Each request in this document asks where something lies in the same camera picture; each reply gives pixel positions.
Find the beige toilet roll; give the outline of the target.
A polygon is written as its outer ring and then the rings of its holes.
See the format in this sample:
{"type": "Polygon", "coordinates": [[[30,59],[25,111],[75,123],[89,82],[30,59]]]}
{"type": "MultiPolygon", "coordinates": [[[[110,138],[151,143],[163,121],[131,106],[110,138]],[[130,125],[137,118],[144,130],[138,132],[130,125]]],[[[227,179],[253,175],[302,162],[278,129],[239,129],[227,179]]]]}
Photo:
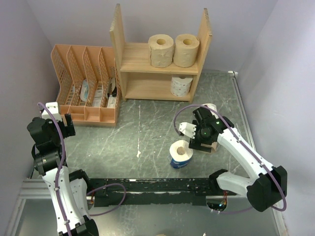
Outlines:
{"type": "Polygon", "coordinates": [[[211,145],[212,145],[212,147],[213,147],[212,151],[211,151],[211,152],[204,152],[204,153],[214,153],[214,152],[216,152],[217,147],[218,147],[218,143],[217,143],[217,142],[213,142],[213,143],[211,143],[211,145]]]}
{"type": "Polygon", "coordinates": [[[149,62],[157,68],[168,67],[173,60],[174,40],[167,34],[156,34],[149,38],[149,62]]]}
{"type": "Polygon", "coordinates": [[[179,67],[191,67],[195,63],[199,39],[192,34],[180,34],[175,39],[173,62],[179,67]]]}

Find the white dotted toilet roll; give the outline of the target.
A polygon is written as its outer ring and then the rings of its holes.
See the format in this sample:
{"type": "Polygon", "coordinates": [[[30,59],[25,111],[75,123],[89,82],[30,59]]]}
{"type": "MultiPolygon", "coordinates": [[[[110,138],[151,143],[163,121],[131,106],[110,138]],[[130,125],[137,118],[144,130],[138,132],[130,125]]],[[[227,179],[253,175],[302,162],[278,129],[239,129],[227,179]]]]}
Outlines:
{"type": "Polygon", "coordinates": [[[209,109],[210,109],[210,112],[212,113],[212,114],[214,114],[214,115],[216,115],[217,114],[217,107],[216,107],[216,105],[215,104],[212,104],[212,103],[205,103],[205,104],[203,104],[203,106],[206,106],[206,107],[208,107],[209,109]]]}

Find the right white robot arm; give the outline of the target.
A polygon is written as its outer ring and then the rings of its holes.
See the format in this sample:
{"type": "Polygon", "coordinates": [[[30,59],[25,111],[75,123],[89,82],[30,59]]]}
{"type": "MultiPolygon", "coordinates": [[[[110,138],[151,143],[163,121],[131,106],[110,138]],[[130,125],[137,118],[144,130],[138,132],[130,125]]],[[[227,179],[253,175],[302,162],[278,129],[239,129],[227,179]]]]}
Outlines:
{"type": "Polygon", "coordinates": [[[263,212],[268,208],[285,211],[287,208],[287,170],[274,166],[258,154],[242,137],[235,125],[206,106],[193,112],[193,140],[210,144],[217,142],[241,164],[248,177],[221,169],[211,175],[209,191],[220,195],[225,190],[247,197],[251,206],[263,212]]]}

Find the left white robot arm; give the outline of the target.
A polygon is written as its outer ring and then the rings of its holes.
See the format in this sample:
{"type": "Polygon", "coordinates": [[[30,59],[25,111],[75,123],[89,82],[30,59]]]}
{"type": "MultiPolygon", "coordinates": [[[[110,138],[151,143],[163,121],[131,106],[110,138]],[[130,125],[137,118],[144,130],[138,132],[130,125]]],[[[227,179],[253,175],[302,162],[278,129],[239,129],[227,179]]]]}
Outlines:
{"type": "Polygon", "coordinates": [[[34,168],[48,187],[60,236],[97,236],[96,222],[88,213],[86,196],[92,184],[83,170],[70,172],[66,163],[64,139],[76,134],[71,115],[65,119],[35,117],[28,124],[35,144],[34,168]]]}

